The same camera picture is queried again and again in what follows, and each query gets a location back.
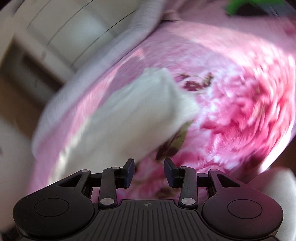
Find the lavender striped duvet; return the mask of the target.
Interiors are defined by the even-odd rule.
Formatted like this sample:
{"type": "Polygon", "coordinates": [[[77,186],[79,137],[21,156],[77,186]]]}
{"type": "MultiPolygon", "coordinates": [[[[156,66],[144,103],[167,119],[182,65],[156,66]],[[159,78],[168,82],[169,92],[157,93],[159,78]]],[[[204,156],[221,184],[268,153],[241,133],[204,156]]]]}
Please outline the lavender striped duvet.
{"type": "Polygon", "coordinates": [[[128,28],[86,62],[46,104],[32,138],[32,153],[60,122],[63,115],[91,86],[120,59],[137,47],[158,26],[166,1],[142,1],[128,28]]]}

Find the cream knitted sweater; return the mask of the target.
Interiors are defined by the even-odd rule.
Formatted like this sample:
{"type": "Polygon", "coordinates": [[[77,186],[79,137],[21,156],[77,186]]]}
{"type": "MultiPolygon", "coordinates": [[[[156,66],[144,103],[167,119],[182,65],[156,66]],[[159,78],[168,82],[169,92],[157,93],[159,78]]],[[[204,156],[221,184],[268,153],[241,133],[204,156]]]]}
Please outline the cream knitted sweater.
{"type": "Polygon", "coordinates": [[[139,161],[172,137],[199,111],[167,69],[147,68],[113,93],[71,138],[50,175],[56,182],[79,170],[101,172],[139,161]]]}

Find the green object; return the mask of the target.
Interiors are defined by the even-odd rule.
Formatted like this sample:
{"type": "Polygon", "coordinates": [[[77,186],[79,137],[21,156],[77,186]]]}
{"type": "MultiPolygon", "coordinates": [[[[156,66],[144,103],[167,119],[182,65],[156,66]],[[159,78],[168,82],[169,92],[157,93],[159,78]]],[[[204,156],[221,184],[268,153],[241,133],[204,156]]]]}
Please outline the green object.
{"type": "Polygon", "coordinates": [[[267,9],[277,1],[229,1],[225,7],[228,16],[262,16],[267,15],[267,9]]]}

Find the white wardrobe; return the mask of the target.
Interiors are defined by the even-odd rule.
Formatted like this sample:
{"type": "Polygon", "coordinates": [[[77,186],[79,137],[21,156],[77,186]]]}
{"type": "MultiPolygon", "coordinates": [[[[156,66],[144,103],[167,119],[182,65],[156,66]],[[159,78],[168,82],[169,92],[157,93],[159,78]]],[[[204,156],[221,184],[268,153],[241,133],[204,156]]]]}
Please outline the white wardrobe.
{"type": "Polygon", "coordinates": [[[1,76],[45,104],[130,23],[139,1],[1,1],[1,76]]]}

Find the pink rose pattern blanket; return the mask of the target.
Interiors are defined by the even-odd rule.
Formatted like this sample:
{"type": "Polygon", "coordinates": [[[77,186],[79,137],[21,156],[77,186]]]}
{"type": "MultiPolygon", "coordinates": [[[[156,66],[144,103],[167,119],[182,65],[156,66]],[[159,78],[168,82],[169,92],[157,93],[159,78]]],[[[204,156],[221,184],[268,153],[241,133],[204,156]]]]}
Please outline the pink rose pattern blanket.
{"type": "Polygon", "coordinates": [[[266,169],[295,133],[295,20],[228,17],[224,3],[190,3],[97,78],[39,145],[28,193],[50,181],[60,154],[86,120],[147,68],[167,69],[194,95],[193,120],[135,161],[121,199],[177,198],[163,162],[198,172],[219,169],[248,181],[266,169]]]}

